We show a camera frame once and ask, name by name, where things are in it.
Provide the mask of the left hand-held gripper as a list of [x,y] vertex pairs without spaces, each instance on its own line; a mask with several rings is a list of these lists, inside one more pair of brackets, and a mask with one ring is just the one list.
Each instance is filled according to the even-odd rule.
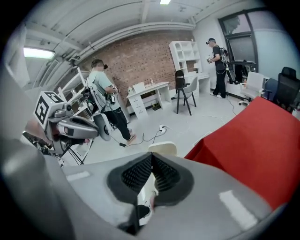
[[98,135],[98,127],[92,121],[75,116],[71,105],[53,91],[40,92],[34,116],[58,155]]

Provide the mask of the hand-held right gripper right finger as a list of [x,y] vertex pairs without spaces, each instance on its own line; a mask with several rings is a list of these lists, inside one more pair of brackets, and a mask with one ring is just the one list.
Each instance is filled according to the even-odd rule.
[[253,190],[213,166],[175,156],[194,177],[191,193],[175,206],[157,207],[142,240],[256,240],[275,214]]

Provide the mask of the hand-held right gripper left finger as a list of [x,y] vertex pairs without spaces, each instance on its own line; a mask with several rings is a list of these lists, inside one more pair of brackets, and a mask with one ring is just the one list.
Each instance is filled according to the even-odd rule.
[[119,201],[108,187],[111,170],[143,160],[137,153],[91,165],[59,167],[44,160],[44,232],[53,240],[152,240],[154,230],[139,227],[133,203]]

